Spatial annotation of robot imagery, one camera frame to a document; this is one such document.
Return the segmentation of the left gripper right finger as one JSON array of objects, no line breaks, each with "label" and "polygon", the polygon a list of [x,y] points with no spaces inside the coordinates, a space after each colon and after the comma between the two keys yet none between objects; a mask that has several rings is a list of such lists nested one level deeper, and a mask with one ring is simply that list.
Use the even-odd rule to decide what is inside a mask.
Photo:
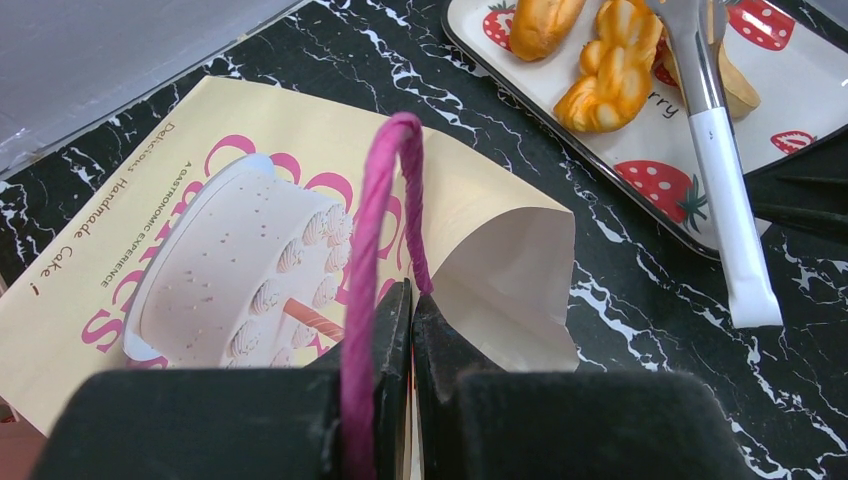
[{"label": "left gripper right finger", "polygon": [[676,372],[503,370],[423,296],[412,349],[427,479],[749,479],[718,402]]}]

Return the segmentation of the tan fake croissant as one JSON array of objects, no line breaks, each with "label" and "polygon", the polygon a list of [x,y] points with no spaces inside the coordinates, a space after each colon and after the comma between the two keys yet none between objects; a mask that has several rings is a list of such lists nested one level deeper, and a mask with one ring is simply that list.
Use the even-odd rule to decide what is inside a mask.
[{"label": "tan fake croissant", "polygon": [[760,96],[729,60],[724,45],[719,48],[718,66],[724,88],[725,107],[732,120],[744,119],[760,106]]}]

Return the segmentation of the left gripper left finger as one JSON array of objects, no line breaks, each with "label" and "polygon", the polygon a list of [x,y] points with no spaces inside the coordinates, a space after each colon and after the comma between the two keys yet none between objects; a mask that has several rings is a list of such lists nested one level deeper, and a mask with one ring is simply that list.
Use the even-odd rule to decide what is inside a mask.
[{"label": "left gripper left finger", "polygon": [[302,368],[112,370],[68,402],[35,479],[345,479],[340,348]]}]

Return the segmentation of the orange braided fake bread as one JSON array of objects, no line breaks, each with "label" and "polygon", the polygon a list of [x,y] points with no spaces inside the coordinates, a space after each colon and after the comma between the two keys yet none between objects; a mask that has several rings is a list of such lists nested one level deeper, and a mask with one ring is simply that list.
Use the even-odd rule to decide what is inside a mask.
[{"label": "orange braided fake bread", "polygon": [[553,108],[572,132],[608,133],[631,122],[652,90],[651,68],[663,33],[642,1],[604,2],[595,17],[597,38],[579,57],[579,76]]}]

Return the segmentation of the pink and tan paper bag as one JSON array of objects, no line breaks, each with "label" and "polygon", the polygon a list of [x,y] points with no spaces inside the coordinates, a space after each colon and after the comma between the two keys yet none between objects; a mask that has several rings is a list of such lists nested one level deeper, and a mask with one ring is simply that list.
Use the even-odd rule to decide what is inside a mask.
[{"label": "pink and tan paper bag", "polygon": [[571,371],[573,214],[413,114],[208,77],[1,298],[1,475],[112,370],[302,368],[375,318],[372,474],[415,444],[432,297],[507,371]]}]

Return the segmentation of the metal tongs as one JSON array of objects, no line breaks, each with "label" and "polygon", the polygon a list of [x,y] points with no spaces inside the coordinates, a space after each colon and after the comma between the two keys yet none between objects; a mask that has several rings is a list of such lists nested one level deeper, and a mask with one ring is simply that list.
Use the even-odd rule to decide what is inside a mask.
[{"label": "metal tongs", "polygon": [[727,12],[721,1],[648,1],[662,21],[678,72],[706,190],[729,310],[736,328],[781,326],[749,203],[719,68]]}]

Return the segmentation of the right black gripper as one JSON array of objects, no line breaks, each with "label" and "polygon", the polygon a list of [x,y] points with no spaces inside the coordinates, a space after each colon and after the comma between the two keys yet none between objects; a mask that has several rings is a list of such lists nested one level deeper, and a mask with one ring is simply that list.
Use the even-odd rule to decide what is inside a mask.
[{"label": "right black gripper", "polygon": [[825,240],[847,242],[845,129],[747,173],[745,184],[755,217]]}]

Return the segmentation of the long orange fake baguette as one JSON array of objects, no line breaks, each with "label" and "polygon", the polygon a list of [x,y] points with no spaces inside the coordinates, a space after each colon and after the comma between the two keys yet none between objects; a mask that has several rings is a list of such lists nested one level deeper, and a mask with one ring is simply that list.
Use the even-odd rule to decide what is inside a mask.
[{"label": "long orange fake baguette", "polygon": [[573,28],[584,0],[519,0],[510,33],[510,48],[520,60],[547,58]]}]

